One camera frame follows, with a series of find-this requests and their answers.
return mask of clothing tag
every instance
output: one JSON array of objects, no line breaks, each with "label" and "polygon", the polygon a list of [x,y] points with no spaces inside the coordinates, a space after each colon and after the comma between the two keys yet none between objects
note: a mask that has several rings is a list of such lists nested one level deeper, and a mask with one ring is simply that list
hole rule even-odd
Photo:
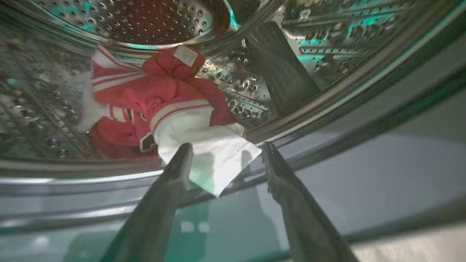
[{"label": "clothing tag", "polygon": [[185,63],[188,66],[192,66],[196,57],[198,57],[198,53],[190,50],[184,46],[178,46],[175,53],[173,54],[174,57],[178,58],[181,62]]}]

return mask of red and white clothing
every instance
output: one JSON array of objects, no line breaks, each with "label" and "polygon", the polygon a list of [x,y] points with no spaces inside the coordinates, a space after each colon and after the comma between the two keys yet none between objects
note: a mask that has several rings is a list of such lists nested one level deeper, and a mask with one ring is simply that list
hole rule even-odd
[{"label": "red and white clothing", "polygon": [[[183,50],[190,61],[180,57]],[[82,96],[79,128],[87,131],[97,122],[90,134],[110,158],[158,150],[169,162],[181,144],[191,142],[190,179],[218,196],[260,149],[241,137],[244,129],[234,124],[218,87],[195,78],[204,62],[195,51],[177,47],[156,53],[139,68],[98,46]]]}]

